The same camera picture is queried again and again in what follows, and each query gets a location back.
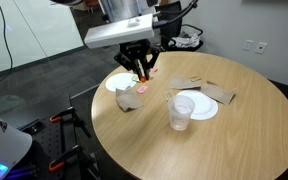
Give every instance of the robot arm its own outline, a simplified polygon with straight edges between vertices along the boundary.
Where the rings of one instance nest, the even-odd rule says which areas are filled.
[[[72,5],[83,2],[83,0],[52,0],[59,4]],[[139,0],[133,0],[134,3],[139,3]],[[147,4],[153,5],[157,0],[146,0]],[[109,4],[111,1],[99,0],[101,7],[103,3]],[[150,45],[148,38],[154,37],[153,29],[159,29],[168,26],[189,13],[193,8],[197,7],[198,0],[192,2],[178,12],[159,12],[178,14],[172,20],[164,20],[153,22],[153,15],[137,16],[135,18],[126,19],[118,22],[109,23],[107,25],[90,28],[84,39],[85,44],[90,48],[103,47],[108,45],[119,44],[120,52],[115,56],[115,60],[120,63],[125,69],[133,70],[138,75],[139,80],[145,82],[149,80],[149,71],[154,67],[154,64],[159,55],[159,50]],[[153,57],[148,62],[146,55],[151,51]]]

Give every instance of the white wall panel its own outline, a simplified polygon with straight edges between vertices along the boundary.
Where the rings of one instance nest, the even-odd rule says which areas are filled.
[[[6,38],[11,51],[14,67],[45,58],[34,35],[17,10],[13,1],[0,0],[6,20]],[[3,21],[0,12],[0,71],[10,67],[10,58],[3,39]]]
[[[71,10],[49,0],[15,0],[47,56],[83,46]]]

